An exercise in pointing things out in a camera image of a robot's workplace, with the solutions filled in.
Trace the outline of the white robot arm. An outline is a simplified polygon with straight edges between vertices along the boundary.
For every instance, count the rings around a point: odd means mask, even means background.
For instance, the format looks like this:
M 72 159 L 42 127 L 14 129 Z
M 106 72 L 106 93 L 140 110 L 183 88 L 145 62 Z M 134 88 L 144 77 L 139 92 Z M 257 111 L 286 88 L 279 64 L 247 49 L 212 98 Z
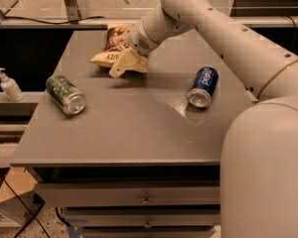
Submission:
M 221 155 L 223 238 L 298 238 L 298 56 L 208 0 L 160 0 L 131 30 L 110 75 L 195 29 L 256 98 L 231 123 Z

